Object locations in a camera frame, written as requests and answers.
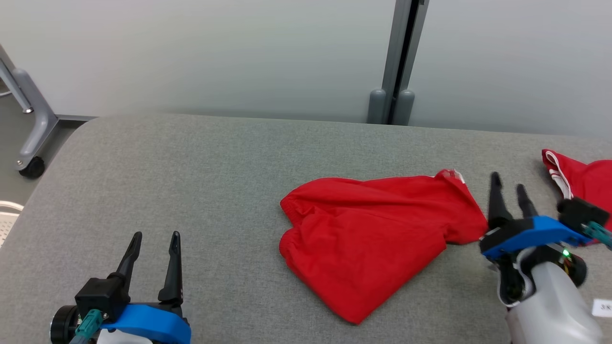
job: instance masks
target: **chair leg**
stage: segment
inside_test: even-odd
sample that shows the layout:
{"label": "chair leg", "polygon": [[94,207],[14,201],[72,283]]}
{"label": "chair leg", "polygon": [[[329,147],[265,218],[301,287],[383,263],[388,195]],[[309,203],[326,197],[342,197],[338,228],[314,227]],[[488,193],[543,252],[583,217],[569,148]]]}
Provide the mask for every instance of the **chair leg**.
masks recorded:
{"label": "chair leg", "polygon": [[15,69],[13,71],[13,77],[32,105],[35,116],[34,128],[19,152],[19,158],[15,162],[15,169],[23,176],[37,178],[44,170],[43,165],[42,169],[40,167],[42,159],[35,159],[37,166],[29,166],[30,162],[33,162],[32,160],[36,153],[44,144],[53,128],[55,128],[59,119],[55,116],[53,110],[25,70]]}
{"label": "chair leg", "polygon": [[13,64],[9,60],[9,57],[4,54],[4,50],[2,46],[0,46],[0,79],[4,81],[4,84],[9,88],[9,92],[4,92],[0,94],[0,97],[4,95],[13,94],[17,102],[23,109],[24,113],[32,112],[32,106],[30,105],[28,98],[21,92],[19,85],[13,78],[10,70]]}

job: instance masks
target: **gray wall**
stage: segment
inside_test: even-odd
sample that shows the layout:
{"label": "gray wall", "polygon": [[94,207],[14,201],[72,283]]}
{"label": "gray wall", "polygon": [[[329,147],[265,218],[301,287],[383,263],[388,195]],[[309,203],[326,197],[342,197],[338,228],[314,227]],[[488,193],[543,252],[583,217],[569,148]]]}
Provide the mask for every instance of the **gray wall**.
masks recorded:
{"label": "gray wall", "polygon": [[365,122],[395,0],[19,0],[0,44],[63,115]]}
{"label": "gray wall", "polygon": [[612,1],[431,0],[409,125],[609,136]]}

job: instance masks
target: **gray fabric surface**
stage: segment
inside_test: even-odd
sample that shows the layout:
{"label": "gray fabric surface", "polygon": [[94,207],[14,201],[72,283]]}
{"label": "gray fabric surface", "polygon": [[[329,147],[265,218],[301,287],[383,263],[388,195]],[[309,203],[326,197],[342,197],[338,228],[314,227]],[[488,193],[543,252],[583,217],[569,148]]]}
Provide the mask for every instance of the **gray fabric surface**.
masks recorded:
{"label": "gray fabric surface", "polygon": [[[312,179],[463,174],[486,209],[499,171],[510,210],[522,182],[541,214],[559,192],[540,150],[590,162],[612,142],[382,125],[205,116],[121,116],[79,128],[0,250],[0,342],[46,343],[49,320],[89,277],[113,271],[144,234],[130,294],[154,301],[173,230],[183,238],[184,313],[193,343],[508,344],[496,276],[476,244],[449,246],[362,325],[334,315],[286,267],[278,202]],[[577,250],[580,290],[612,299],[612,253]],[[612,342],[612,319],[598,319]]]}

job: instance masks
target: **red garment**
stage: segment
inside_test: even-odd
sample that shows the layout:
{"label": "red garment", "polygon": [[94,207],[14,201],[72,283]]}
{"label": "red garment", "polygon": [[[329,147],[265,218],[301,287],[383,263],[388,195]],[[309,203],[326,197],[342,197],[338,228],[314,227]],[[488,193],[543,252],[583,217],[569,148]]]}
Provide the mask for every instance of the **red garment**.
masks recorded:
{"label": "red garment", "polygon": [[461,175],[442,170],[355,181],[323,178],[281,202],[289,268],[346,321],[361,323],[445,248],[478,240],[487,221]]}
{"label": "red garment", "polygon": [[[612,214],[612,160],[598,160],[587,165],[542,149],[542,161],[564,198],[579,197]],[[605,227],[612,230],[612,221],[608,220]]]}

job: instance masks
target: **blue plastic part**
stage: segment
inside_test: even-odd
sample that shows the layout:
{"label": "blue plastic part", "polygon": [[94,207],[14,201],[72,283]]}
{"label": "blue plastic part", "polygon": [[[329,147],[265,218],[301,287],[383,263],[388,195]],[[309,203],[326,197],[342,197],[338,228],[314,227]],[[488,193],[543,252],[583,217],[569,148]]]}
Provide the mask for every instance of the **blue plastic part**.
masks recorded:
{"label": "blue plastic part", "polygon": [[490,260],[496,260],[505,253],[517,252],[532,246],[543,246],[555,242],[578,246],[592,241],[591,238],[571,230],[551,217],[535,216],[532,219],[533,228],[522,231],[482,254]]}
{"label": "blue plastic part", "polygon": [[75,330],[75,337],[83,337],[87,342],[100,329],[102,325],[102,312],[97,309],[92,309],[87,312],[81,324]]}
{"label": "blue plastic part", "polygon": [[589,225],[584,229],[584,233],[599,240],[602,244],[606,245],[608,249],[612,250],[612,233],[599,223],[593,221],[589,222]]}
{"label": "blue plastic part", "polygon": [[102,324],[100,328],[117,329],[161,343],[191,342],[191,328],[180,316],[148,305],[129,304],[116,322]]}

